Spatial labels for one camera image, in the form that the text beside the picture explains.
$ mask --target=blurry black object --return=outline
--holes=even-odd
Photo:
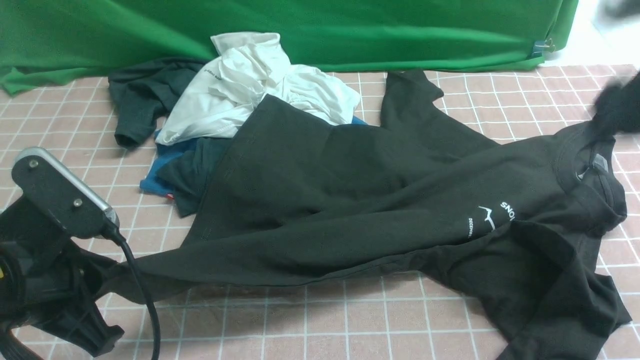
[[[12,333],[26,325],[93,357],[110,352],[124,331],[104,322],[95,301],[116,261],[81,249],[71,238],[113,240],[137,270],[115,212],[44,149],[22,151],[12,177],[23,195],[0,214],[0,354],[7,360],[39,359]],[[140,290],[145,296],[143,284]],[[157,313],[152,302],[147,305],[157,359]]]
[[[602,0],[602,11],[612,19],[626,19],[640,15],[640,1],[638,0]]]

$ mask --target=clothing pile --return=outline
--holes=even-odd
[[[134,86],[157,94],[154,116],[198,110],[172,113],[156,138],[169,157],[189,154],[157,175],[200,200],[180,248],[138,259],[155,300],[204,283],[303,286],[417,270],[480,300],[509,341],[498,360],[596,359],[631,321],[595,268],[602,236],[627,216],[611,157],[616,133],[640,131],[640,76],[607,88],[590,122],[500,145],[436,108],[443,93],[421,70],[388,74],[374,127],[345,124],[355,106],[346,90],[333,93],[344,102],[325,101],[328,90],[302,100],[289,76],[316,72],[238,65],[262,81],[241,87],[218,79],[229,79],[226,60],[203,67],[177,104],[165,95],[179,85]],[[157,79],[194,72],[183,64]],[[203,116],[213,108],[224,112]],[[189,140],[223,135],[232,138]],[[196,162],[209,175],[188,179]],[[126,264],[108,278],[104,293],[143,302]]]
[[[140,183],[148,193],[175,199],[181,216],[193,214],[217,160],[267,95],[331,125],[365,124],[353,116],[360,94],[315,67],[291,65],[276,33],[211,37],[213,61],[166,58],[109,75],[119,110],[115,138],[126,149],[152,134],[158,159]],[[156,120],[169,115],[156,131]]]

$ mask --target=tiled surface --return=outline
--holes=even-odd
[[[427,72],[445,92],[437,106],[499,142],[552,134],[587,120],[594,96],[630,66],[545,67],[532,73]],[[384,74],[339,74],[364,94],[356,115],[379,121]],[[180,245],[193,218],[179,219],[172,205],[142,195],[138,181],[154,157],[152,142],[127,153],[113,139],[116,115],[104,79],[34,90],[14,99],[0,94],[0,208],[19,196],[10,179],[15,155],[41,145],[61,158],[118,211],[137,256]],[[607,235],[598,271],[611,274],[640,320],[640,146],[622,136],[616,175],[627,190],[629,219]],[[79,241],[121,259],[108,241]],[[101,359],[150,358],[147,310],[116,296],[99,300],[109,324],[126,334]],[[203,287],[157,304],[163,329],[161,359],[246,360],[460,360],[495,359],[505,342],[483,316],[478,301],[419,274],[329,282],[295,289]],[[31,328],[18,337],[45,359],[88,359],[60,340]],[[640,322],[616,332],[601,359],[640,359]]]

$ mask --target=grout line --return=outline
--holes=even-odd
[[[431,348],[431,357],[436,359],[436,350],[433,346],[433,333],[431,331],[431,320],[429,319],[429,306],[427,306],[427,294],[424,291],[424,283],[422,282],[423,274],[418,272],[418,282],[420,283],[420,291],[422,292],[422,303],[424,304],[424,318],[427,320],[427,331],[429,333],[429,347]]]
[[[491,79],[491,86],[493,88],[493,92],[495,93],[495,83],[493,82],[493,75],[490,74],[489,78]],[[509,128],[509,132],[511,133],[511,137],[515,141],[516,140],[516,136],[514,135],[513,129],[511,128],[511,122],[509,121],[509,118],[507,117],[507,114],[504,112],[504,107],[502,107],[502,103],[500,102],[500,97],[498,97],[498,95],[496,94],[495,98],[498,100],[498,107],[500,108],[500,111],[502,112],[502,116],[504,116],[504,121],[507,123],[507,127]]]
[[[478,116],[478,112],[476,111],[476,107],[474,106],[474,100],[471,98],[471,94],[469,93],[469,85],[467,84],[467,77],[466,76],[462,76],[462,78],[465,81],[465,89],[467,89],[467,96],[469,98],[469,103],[471,104],[471,109],[473,110],[474,116],[476,117],[476,124],[478,125],[478,129],[480,130],[480,133],[482,135],[484,135],[484,129],[482,128],[482,125],[480,125],[480,117]],[[440,78],[439,77],[438,77],[438,87],[440,87]]]
[[[226,332],[227,332],[227,309],[228,309],[228,304],[229,304],[229,293],[231,292],[231,287],[229,285],[227,285],[225,287],[225,303],[222,307],[222,334],[221,334],[221,338],[220,338],[220,351],[218,352],[218,360],[223,360],[222,359],[222,348],[225,344],[225,336],[226,336]]]
[[[385,290],[385,278],[384,277],[380,277],[380,286],[382,287],[382,297],[383,297],[383,302],[382,302],[382,306],[385,310],[385,327],[387,329],[387,347],[389,350],[389,360],[394,360],[394,352],[391,349],[391,333],[390,329],[389,329],[389,311],[387,309],[387,291]]]
[[[344,298],[344,348],[347,352],[347,360],[351,360],[351,351],[349,349],[349,307],[347,306],[347,282],[342,281],[342,294]]]

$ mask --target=pink tile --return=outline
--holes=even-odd
[[[24,119],[0,119],[0,133],[16,134],[25,121]]]
[[[149,206],[141,208],[136,216],[135,227],[165,227],[169,221],[168,206]]]
[[[183,336],[185,338],[217,338],[222,336],[223,310],[221,308],[209,306],[187,309],[184,316]]]
[[[117,325],[124,330],[122,340],[138,340],[142,316],[147,309],[106,309],[104,320],[108,325]]]
[[[109,122],[106,116],[85,116],[80,120],[78,131],[99,131],[102,132]]]
[[[225,339],[222,343],[222,359],[260,360],[261,356],[261,339]]]
[[[55,344],[51,360],[91,360],[91,356],[83,349],[72,344]]]
[[[551,96],[545,91],[530,91],[524,93],[529,106],[552,106],[554,104]]]
[[[184,239],[189,232],[189,228],[186,229],[167,229],[166,238],[164,239],[163,251],[177,249],[182,245]]]
[[[609,272],[619,292],[640,293],[640,281],[637,280],[640,266],[609,268]]]
[[[476,108],[480,122],[504,122],[504,114],[500,108]]]
[[[373,83],[373,84],[361,84],[359,86],[362,89],[362,96],[384,96],[385,84]]]
[[[424,301],[387,302],[389,331],[426,331]]]
[[[495,94],[471,94],[471,101],[474,106],[498,106],[498,97]]]
[[[519,106],[516,108],[503,108],[505,116],[507,116],[508,122],[522,122],[522,121],[533,121],[533,116],[531,115],[531,110],[525,106]]]
[[[100,360],[129,360],[133,359],[136,354],[135,343],[116,343],[115,348],[107,354],[101,355]]]
[[[9,144],[9,149],[22,150],[26,147],[38,146],[44,134],[18,134]]]
[[[582,65],[563,66],[562,70],[566,76],[590,76],[587,68]]]
[[[609,359],[632,359],[640,357],[640,341],[632,328],[622,327],[611,334],[604,350]]]
[[[541,135],[535,122],[514,122],[510,126],[513,136],[516,138],[531,138]]]
[[[564,76],[562,69],[557,66],[540,66],[536,71],[538,71],[538,74],[542,77]]]
[[[382,299],[382,281],[379,277],[345,281],[348,299]]]
[[[469,333],[433,334],[433,348],[438,360],[474,359]]]
[[[520,91],[520,87],[518,86],[518,79],[515,76],[493,76],[493,85],[495,85],[496,92],[512,92],[512,91]]]
[[[465,74],[470,92],[493,92],[492,77],[488,74]]]
[[[344,306],[342,304],[307,305],[307,332],[344,332]]]
[[[139,185],[147,177],[149,166],[120,167],[116,178],[117,185]]]
[[[558,106],[558,110],[563,119],[569,120],[589,120],[589,113],[582,106]]]
[[[438,86],[445,94],[460,94],[468,92],[465,80],[461,76],[458,78],[440,79]]]
[[[444,96],[444,102],[447,108],[471,108],[471,100],[469,94],[451,94]]]
[[[522,92],[499,92],[496,94],[501,106],[527,106]]]
[[[545,84],[540,78],[526,78],[518,76],[518,82],[522,91],[545,91]]]
[[[68,150],[61,161],[68,167],[87,167],[93,150]]]
[[[98,142],[102,134],[98,133],[76,133],[71,139],[69,147],[72,149],[94,149],[98,146]]]
[[[133,252],[159,252],[163,239],[164,229],[134,229],[129,235],[129,246]]]
[[[349,332],[386,331],[382,302],[350,302],[347,305]]]
[[[562,114],[555,106],[535,106],[530,109],[538,121],[557,121],[564,125]]]
[[[362,82],[362,83],[384,83],[385,82],[385,73],[384,72],[361,72],[360,73],[360,82]]]
[[[422,298],[418,273],[407,272],[384,277],[387,299]]]
[[[335,77],[345,83],[358,83],[360,81],[357,72],[336,72]]]
[[[620,162],[620,166],[624,171],[639,171],[640,170],[640,156],[638,154],[615,154],[614,157]],[[640,175],[628,174],[629,180],[633,186],[640,190]]]
[[[578,98],[580,98],[580,102],[585,105],[591,106],[595,99],[600,95],[599,90],[585,90],[576,92]]]
[[[613,76],[614,72],[608,65],[587,65],[587,70],[593,76]]]
[[[95,88],[96,86],[98,86],[98,84],[100,83],[100,81],[102,80],[102,78],[83,78],[83,79],[77,79],[76,82],[73,84],[74,88]]]
[[[327,359],[347,359],[346,338],[344,336],[309,336],[307,338],[307,360]]]
[[[509,130],[509,125],[507,123],[503,123],[503,124],[483,123],[481,124],[481,127],[484,132],[484,135],[487,136],[488,138],[491,138],[491,139],[513,138],[513,135],[511,134],[511,131]]]
[[[350,360],[389,360],[389,357],[386,335],[349,336]]]
[[[264,360],[303,359],[304,357],[305,339],[301,336],[264,340]]]
[[[178,339],[180,338],[180,330],[182,328],[182,309],[179,307],[171,307],[158,309],[158,319],[160,319],[160,332],[162,339]],[[145,316],[145,324],[142,328],[143,340],[152,340],[154,338],[153,329],[151,328],[151,319]]]
[[[468,329],[462,300],[427,300],[427,311],[432,330]]]
[[[229,288],[229,304],[262,303],[267,297],[267,291],[268,288],[231,286]]]
[[[0,114],[3,119],[7,118],[25,118],[33,108],[33,104],[9,104],[4,108],[4,112]]]
[[[576,90],[598,90],[600,88],[591,77],[570,78],[569,83]]]
[[[305,306],[303,304],[269,305],[267,335],[304,334]]]
[[[309,285],[307,297],[309,300],[343,299],[344,283],[342,281],[323,281]]]
[[[229,306],[225,336],[262,335],[264,306]]]
[[[190,346],[191,342],[185,343],[185,346]],[[136,359],[151,359],[151,355],[153,354],[153,343],[145,342],[140,343],[138,346],[138,354]],[[163,341],[162,346],[160,347],[160,358],[159,360],[175,360],[178,355],[178,342],[177,341]],[[129,358],[121,357],[114,360],[129,360]]]
[[[46,88],[38,102],[62,102],[67,95],[67,89]]]
[[[636,67],[631,65],[631,64],[627,64],[627,65],[611,65],[611,69],[618,76],[632,76],[637,72]]]
[[[113,184],[115,171],[113,168],[90,167],[84,177],[84,181],[89,186]]]
[[[21,327],[20,332],[18,333],[18,339],[21,342],[26,342],[26,341],[44,342],[44,341],[56,340],[55,336],[49,335],[46,332],[32,326]]]
[[[60,104],[35,104],[29,117],[48,117],[53,118],[58,113]]]
[[[473,109],[447,109],[447,115],[464,124],[477,122]]]
[[[121,149],[97,149],[93,155],[91,164],[95,166],[120,166],[123,150]]]
[[[38,98],[42,94],[42,89],[34,89],[27,92],[23,92],[13,98],[14,104],[33,104],[37,102]]]
[[[474,340],[478,360],[495,360],[507,347],[507,342],[497,331],[475,332]]]
[[[424,293],[427,295],[427,298],[434,298],[434,297],[460,298],[460,294],[456,293],[455,291],[447,288],[446,286],[426,276],[422,277],[422,286],[424,287]]]
[[[24,121],[24,125],[22,125],[22,129],[20,129],[20,132],[23,134],[46,133],[51,121],[51,119],[26,119]]]
[[[640,295],[622,295],[622,301],[636,323],[640,320]]]
[[[607,265],[638,264],[631,245],[627,241],[605,240],[600,246],[600,255]]]
[[[553,91],[549,95],[556,105],[582,105],[574,91]]]
[[[58,110],[59,116],[82,116],[88,106],[87,102],[65,102]]]
[[[50,132],[74,132],[80,123],[79,117],[56,117],[53,119]]]
[[[362,98],[362,109],[378,111],[382,107],[382,96],[368,96]]]
[[[86,109],[86,116],[110,116],[113,112],[111,101],[93,101]]]
[[[280,302],[303,302],[305,294],[304,286],[269,288],[269,299]]]
[[[180,360],[217,359],[220,354],[220,340],[183,341],[178,351]]]
[[[394,360],[433,360],[429,334],[392,334]]]

